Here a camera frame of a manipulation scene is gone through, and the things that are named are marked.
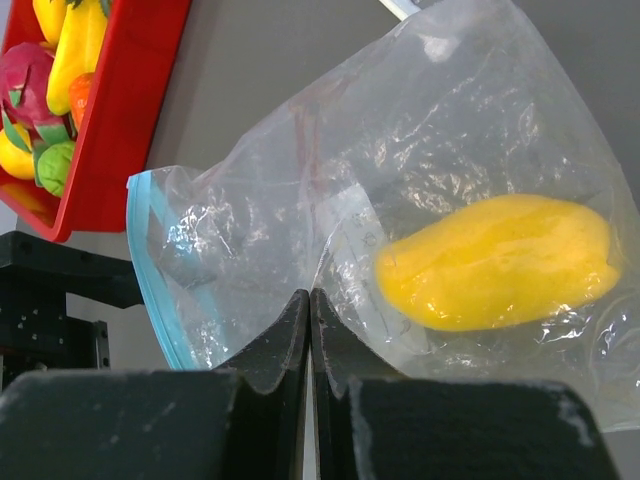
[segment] ziploc bag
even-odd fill
[[[380,252],[513,194],[586,207],[605,225],[600,266],[619,278],[575,307],[509,326],[496,320],[501,328],[429,328],[388,301],[376,277]],[[468,221],[452,245],[487,217]],[[543,220],[536,228],[548,238]],[[445,0],[293,97],[209,171],[132,177],[128,236],[173,367],[216,366],[264,331],[297,288],[319,287],[346,325],[409,375],[562,381],[601,426],[620,429],[640,419],[638,220],[603,135],[525,15],[507,0]],[[573,224],[559,225],[570,257]],[[438,248],[447,253],[446,243]],[[460,298],[486,282],[466,278]],[[495,311],[485,291],[478,308]],[[519,306],[516,297],[497,317]]]

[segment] toy fruit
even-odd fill
[[[38,135],[49,145],[69,139],[65,120],[53,115],[46,102],[47,81],[53,65],[53,52],[37,43],[21,43],[0,59],[0,93],[3,125],[9,140],[12,135],[6,113]]]
[[[615,286],[610,227],[595,211],[537,195],[465,207],[384,247],[380,291],[413,321],[448,331],[547,318]]]
[[[51,195],[62,197],[64,193],[75,146],[76,143],[72,141],[52,145],[36,162],[38,181]]]
[[[71,101],[71,116],[76,128],[80,130],[84,112],[89,103],[89,92],[91,90],[91,82],[93,73],[84,73],[71,82],[69,87],[69,100]]]
[[[44,38],[51,45],[57,45],[67,13],[66,0],[33,0],[33,10],[36,12]]]
[[[15,125],[15,129],[30,148],[29,133],[20,125]],[[31,153],[13,145],[4,130],[0,132],[0,167],[12,177],[20,180],[32,180],[35,176]]]
[[[106,29],[100,0],[70,1],[47,88],[47,105],[54,114],[64,115],[71,109],[71,82],[95,71]]]

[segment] red tray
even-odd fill
[[[191,0],[115,0],[64,196],[0,169],[0,200],[47,240],[122,232],[127,179],[143,170]],[[13,0],[2,51],[44,37]]]

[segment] dragon fruit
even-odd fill
[[[16,45],[0,58],[2,121],[12,143],[20,141],[7,129],[9,116],[35,130],[48,145],[69,140],[68,119],[54,115],[47,107],[53,59],[54,53],[37,43]]]

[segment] yellow mango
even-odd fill
[[[385,299],[446,331],[545,319],[602,297],[621,271],[608,263],[611,229],[595,211],[538,195],[482,200],[382,248]]]

